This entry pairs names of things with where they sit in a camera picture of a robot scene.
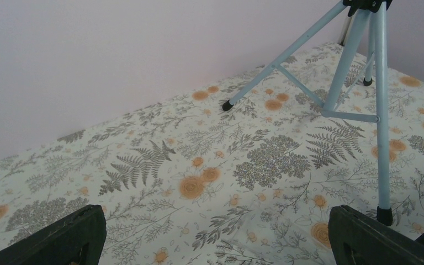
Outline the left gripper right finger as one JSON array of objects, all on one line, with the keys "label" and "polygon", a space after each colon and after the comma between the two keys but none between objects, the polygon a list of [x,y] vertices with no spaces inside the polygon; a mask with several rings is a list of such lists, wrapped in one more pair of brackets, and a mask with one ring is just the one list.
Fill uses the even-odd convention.
[{"label": "left gripper right finger", "polygon": [[336,264],[424,264],[424,233],[412,240],[348,205],[330,211]]}]

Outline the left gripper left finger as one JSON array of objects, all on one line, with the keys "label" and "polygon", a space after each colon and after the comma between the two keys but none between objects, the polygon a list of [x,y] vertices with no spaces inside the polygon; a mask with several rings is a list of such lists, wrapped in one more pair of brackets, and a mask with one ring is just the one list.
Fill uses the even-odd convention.
[{"label": "left gripper left finger", "polygon": [[100,205],[72,214],[0,251],[0,264],[98,264],[106,220]]}]

